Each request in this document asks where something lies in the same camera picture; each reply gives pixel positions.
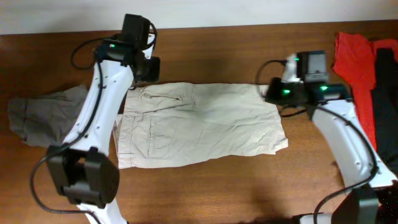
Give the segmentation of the beige cargo shorts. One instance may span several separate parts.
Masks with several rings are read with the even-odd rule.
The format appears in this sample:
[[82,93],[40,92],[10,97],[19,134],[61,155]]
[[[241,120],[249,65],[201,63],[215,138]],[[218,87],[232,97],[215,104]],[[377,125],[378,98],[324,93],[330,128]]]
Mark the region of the beige cargo shorts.
[[118,166],[180,167],[274,155],[289,144],[265,85],[166,83],[127,93],[114,129]]

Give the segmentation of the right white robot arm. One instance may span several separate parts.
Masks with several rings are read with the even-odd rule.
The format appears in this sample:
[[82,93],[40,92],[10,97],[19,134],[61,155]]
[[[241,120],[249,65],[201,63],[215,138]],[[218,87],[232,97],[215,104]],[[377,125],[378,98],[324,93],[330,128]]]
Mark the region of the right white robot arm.
[[397,223],[397,177],[372,147],[344,85],[273,78],[264,96],[283,108],[304,108],[326,139],[344,188],[295,223]]

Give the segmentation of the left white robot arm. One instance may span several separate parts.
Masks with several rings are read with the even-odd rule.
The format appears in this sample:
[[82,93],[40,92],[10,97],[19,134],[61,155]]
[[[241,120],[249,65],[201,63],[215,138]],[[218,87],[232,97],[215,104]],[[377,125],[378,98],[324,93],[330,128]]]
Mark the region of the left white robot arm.
[[109,159],[109,139],[119,108],[136,81],[159,79],[153,34],[144,40],[104,39],[93,54],[93,80],[77,121],[61,146],[45,157],[57,193],[90,223],[126,223],[116,201],[120,173]]

